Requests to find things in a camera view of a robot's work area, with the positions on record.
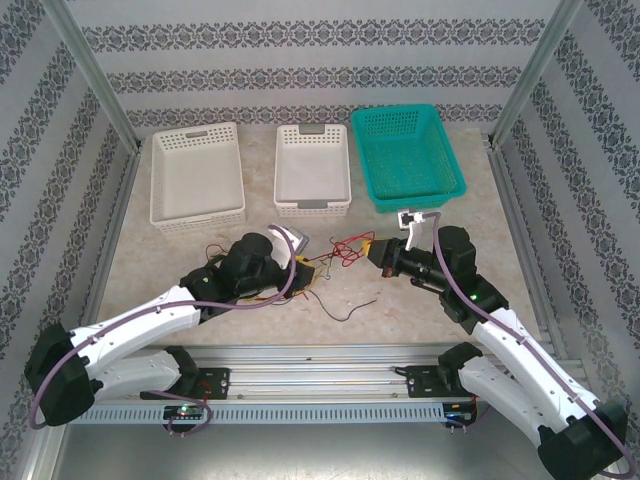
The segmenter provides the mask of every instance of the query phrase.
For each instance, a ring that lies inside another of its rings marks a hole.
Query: basket handle
[[[211,221],[211,217],[203,218],[203,219],[201,219],[201,220],[193,220],[193,221],[191,221],[191,222],[187,221],[187,223],[188,223],[189,225],[193,225],[194,223],[205,223],[205,222],[209,222],[209,221]]]
[[[189,133],[185,133],[184,136],[187,137],[187,138],[206,137],[207,136],[207,131],[206,130],[200,130],[199,132],[189,132]]]
[[[300,135],[324,135],[324,123],[301,123],[298,125]]]
[[[329,208],[329,202],[326,200],[301,200],[298,202],[298,208],[304,210],[322,210]]]

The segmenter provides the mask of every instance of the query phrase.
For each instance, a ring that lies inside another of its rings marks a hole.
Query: beige floor
[[[375,230],[379,236],[402,236],[395,215],[375,212],[368,198],[353,138],[349,138],[353,201],[345,218],[282,219],[273,205],[275,129],[239,130],[247,225],[167,237],[149,223],[150,139],[147,139],[116,249],[99,319],[107,319],[164,292],[204,264],[209,243],[239,239],[247,231],[266,234],[279,222],[305,232],[309,257],[330,250],[337,239]],[[478,130],[449,132],[467,193],[445,204],[442,225],[465,227],[476,245],[479,272],[510,301],[523,324],[539,338],[527,289],[504,211]],[[421,244],[430,249],[430,240]],[[407,278],[383,279],[366,259],[349,268],[334,262],[331,279],[319,279],[314,291],[336,316],[377,299],[345,323],[326,316],[318,302],[297,297],[285,306],[257,311],[232,311],[197,328],[163,338],[160,344],[275,345],[388,344],[455,342],[468,339],[443,313],[436,295],[419,290]]]

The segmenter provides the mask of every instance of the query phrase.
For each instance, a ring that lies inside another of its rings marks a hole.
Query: robotic arm
[[[99,342],[89,343],[79,355],[72,356],[64,364],[40,401],[47,425],[68,423],[97,400],[119,398],[132,392],[157,390],[193,396],[202,376],[183,348],[168,347],[155,355],[124,357],[165,335],[195,327],[229,311],[228,308],[188,303],[207,301],[234,305],[240,299],[254,297],[270,288],[282,291],[291,273],[288,243],[299,253],[307,239],[281,227],[271,231],[275,237],[273,243],[263,235],[248,233],[232,245],[227,255],[215,256],[204,267],[183,277],[179,285],[113,319],[70,332],[59,323],[44,330],[25,367],[25,376],[34,393],[54,365],[75,347],[125,317],[136,312],[151,312],[109,331]],[[290,298],[308,286],[313,274],[312,266],[296,261],[295,276],[283,292],[284,298]],[[160,307],[175,302],[186,305],[170,309]]]
[[[375,240],[365,252],[383,277],[406,275],[412,285],[437,293],[449,318],[493,352],[509,371],[508,375],[499,371],[479,349],[462,343],[439,357],[442,382],[449,390],[464,389],[486,399],[513,422],[536,445],[556,480],[586,480],[620,459],[626,436],[625,409],[616,402],[599,402],[526,331],[508,301],[477,273],[476,250],[464,229],[439,229],[439,248],[434,246],[432,252],[415,248],[421,224],[433,215],[401,212],[400,228],[410,231],[409,239]],[[111,320],[70,332],[60,324],[44,330],[25,376],[37,392],[36,403],[42,395],[39,401],[46,424],[70,422],[96,400],[132,392],[157,390],[197,398],[194,392],[203,374],[183,348],[129,355],[169,333],[227,312],[230,308],[225,305],[235,305],[269,288],[277,288],[285,298],[306,288],[314,268],[291,258],[304,247],[306,237],[275,226],[272,233],[273,243],[257,233],[245,235],[227,255],[217,255],[164,294]],[[202,302],[216,302],[217,306]],[[167,303],[174,304],[173,308],[163,309]],[[124,319],[127,323],[120,325]],[[105,333],[116,324],[118,328]],[[97,336],[100,341],[93,341]],[[42,394],[39,390],[45,382],[49,383]]]
[[[479,349],[463,343],[438,359],[444,383],[482,397],[514,423],[538,448],[541,461],[556,479],[591,478],[620,459],[620,449],[584,408],[624,443],[623,406],[613,401],[602,404],[571,378],[527,332],[502,294],[477,273],[476,250],[468,233],[460,227],[443,227],[437,234],[448,273],[460,293],[479,309],[464,302],[447,279],[435,246],[432,252],[414,248],[421,224],[430,216],[434,214],[400,212],[400,228],[409,230],[409,238],[375,240],[366,253],[383,277],[407,275],[412,285],[437,293],[447,316],[508,369],[508,374],[499,371]],[[571,396],[563,385],[570,385]]]

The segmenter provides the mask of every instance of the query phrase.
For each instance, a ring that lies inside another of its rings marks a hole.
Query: green basket
[[[378,212],[436,208],[464,195],[462,172],[431,105],[357,110],[351,123]]]

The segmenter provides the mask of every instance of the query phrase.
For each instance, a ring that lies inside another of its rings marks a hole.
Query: metal frame
[[[19,470],[18,480],[49,480],[58,460],[66,426],[43,428],[35,432],[24,466]]]
[[[547,351],[553,351],[549,337],[545,334],[543,337],[541,345]],[[393,367],[437,364],[437,357],[453,345],[222,346],[191,347],[188,351],[198,365],[231,369],[229,399],[210,402],[214,411],[220,411],[218,423],[359,423],[351,415],[364,411],[380,412],[379,418],[363,419],[367,420],[365,423],[406,423],[441,421],[438,415],[421,414],[420,410],[433,408],[435,412],[443,402],[461,399],[409,398],[404,378],[395,374]],[[496,366],[502,366],[485,347],[477,346]],[[145,349],[143,353],[152,353],[159,348]],[[569,375],[586,384],[581,361],[561,360],[559,363]],[[175,402],[143,401],[137,397],[105,402],[93,409],[94,415],[85,414],[77,423],[148,424],[148,419],[136,417],[132,412],[171,404]],[[273,421],[259,419],[260,412],[273,411],[274,407],[287,413]],[[300,413],[295,413],[300,411],[333,411],[343,412],[343,415],[307,421]],[[111,420],[108,415],[119,418]],[[153,422],[162,423],[158,416]],[[52,478],[65,428],[73,427],[46,428],[35,434],[21,480]]]
[[[549,296],[544,286],[544,280],[542,279],[538,266],[534,264],[533,259],[536,258],[535,252],[533,251],[531,239],[527,233],[522,211],[518,207],[513,185],[506,171],[502,152],[500,148],[492,147],[488,138],[485,137],[484,140],[487,156],[489,157],[489,164],[491,165],[491,170],[496,180],[498,195],[500,196],[500,201],[502,202],[507,218],[507,224],[511,231],[511,237],[513,238],[513,243],[516,248],[520,268],[524,275],[527,290],[529,291],[531,306],[538,321],[538,327],[548,331],[552,344],[555,347],[556,358],[561,360],[567,359],[569,356],[562,340],[558,321],[553,313],[553,308],[551,308],[551,302],[549,301]]]
[[[560,0],[491,132],[490,137],[493,145],[500,145],[504,142],[527,98],[529,98],[529,94],[553,56],[553,51],[558,46],[564,32],[573,21],[582,3],[583,0]]]
[[[84,325],[91,325],[96,323],[98,320],[100,304],[102,303],[104,290],[107,287],[111,263],[113,262],[113,257],[116,253],[116,247],[118,246],[120,230],[122,230],[124,216],[127,213],[127,205],[129,204],[129,198],[131,197],[131,191],[133,190],[133,184],[136,179],[136,172],[138,171],[141,156],[141,151],[132,153],[129,156],[127,171],[124,174],[122,190],[116,200],[117,204],[111,219],[111,226],[109,227],[109,231],[107,232],[107,237],[105,239],[105,245],[103,247],[104,251],[98,260],[96,278],[91,287],[89,300],[87,302],[87,312],[84,317],[80,319]]]
[[[76,64],[80,67],[100,105],[107,112],[107,116],[118,132],[127,152],[136,154],[140,140],[113,88],[111,88],[107,76],[100,68],[87,39],[73,18],[67,2],[65,0],[42,0],[42,6],[71,52]]]

